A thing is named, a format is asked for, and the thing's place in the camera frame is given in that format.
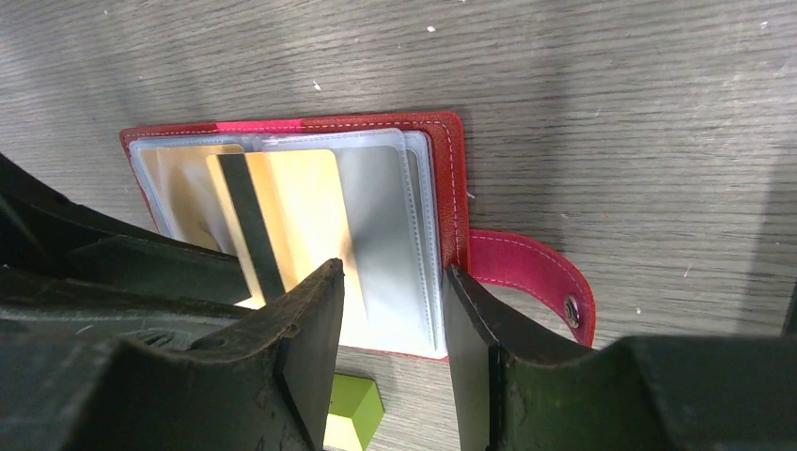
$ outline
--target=black stripe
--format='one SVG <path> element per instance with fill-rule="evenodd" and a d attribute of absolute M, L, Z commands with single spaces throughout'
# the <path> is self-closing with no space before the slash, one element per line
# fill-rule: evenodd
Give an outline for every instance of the black stripe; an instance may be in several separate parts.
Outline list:
<path fill-rule="evenodd" d="M 279 276 L 276 258 L 269 241 L 269 232 L 260 212 L 246 159 L 242 154 L 219 155 L 219 165 L 224 173 L 232 206 L 241 224 L 243 239 L 255 265 L 255 275 L 260 282 L 260 289 L 266 302 L 272 301 L 285 294 L 285 287 Z"/>

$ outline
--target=gray wooden surface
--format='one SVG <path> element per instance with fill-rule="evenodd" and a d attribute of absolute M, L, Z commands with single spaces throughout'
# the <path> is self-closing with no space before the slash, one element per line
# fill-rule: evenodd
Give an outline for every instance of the gray wooden surface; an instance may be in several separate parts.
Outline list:
<path fill-rule="evenodd" d="M 3 0 L 0 151 L 152 228 L 124 127 L 452 109 L 472 223 L 565 252 L 598 346 L 776 334 L 797 275 L 795 48 L 791 0 Z M 456 448 L 445 365 L 339 367 L 382 390 L 372 449 Z"/>

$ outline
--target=pink leather patch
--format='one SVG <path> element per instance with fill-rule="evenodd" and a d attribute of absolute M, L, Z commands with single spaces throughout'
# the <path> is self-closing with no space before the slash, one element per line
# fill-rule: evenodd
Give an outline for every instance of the pink leather patch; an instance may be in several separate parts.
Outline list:
<path fill-rule="evenodd" d="M 219 133 L 301 133 L 301 119 L 239 120 L 216 122 Z"/>
<path fill-rule="evenodd" d="M 470 273 L 484 284 L 516 288 L 556 312 L 567 324 L 565 302 L 573 299 L 578 327 L 575 339 L 592 346 L 595 337 L 595 300 L 584 276 L 566 258 L 548 246 L 514 233 L 470 230 Z"/>

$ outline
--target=green block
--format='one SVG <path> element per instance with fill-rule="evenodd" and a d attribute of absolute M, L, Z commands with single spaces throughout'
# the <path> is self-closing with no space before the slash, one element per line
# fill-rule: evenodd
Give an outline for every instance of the green block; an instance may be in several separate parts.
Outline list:
<path fill-rule="evenodd" d="M 376 382 L 335 374 L 326 418 L 324 448 L 363 451 L 382 422 L 384 408 Z"/>

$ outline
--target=wallet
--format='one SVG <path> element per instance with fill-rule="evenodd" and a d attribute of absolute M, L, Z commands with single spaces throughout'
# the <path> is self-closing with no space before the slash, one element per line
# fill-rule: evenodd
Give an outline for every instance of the wallet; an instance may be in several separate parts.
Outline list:
<path fill-rule="evenodd" d="M 165 216 L 171 213 L 164 212 L 164 201 L 148 194 L 152 171 L 141 161 L 147 148 L 217 146 L 214 151 L 223 149 L 222 154 L 231 148 L 331 151 L 365 309 L 367 325 L 357 327 L 367 327 L 370 335 L 352 334 L 352 340 L 341 341 L 344 346 L 445 358 L 440 278 L 449 265 L 462 267 L 481 283 L 530 294 L 557 313 L 579 343 L 592 344 L 595 304 L 586 279 L 572 264 L 528 237 L 470 228 L 464 134 L 453 113 L 160 125 L 126 129 L 120 140 L 156 226 L 178 239 L 181 232 L 169 229 Z M 372 193 L 374 187 L 381 191 Z M 384 214 L 375 214 L 376 208 Z M 214 226 L 200 228 L 212 235 Z M 216 250 L 229 252 L 230 238 L 215 233 L 221 237 Z M 401 292 L 383 289 L 391 276 L 401 281 L 391 285 L 401 285 Z"/>

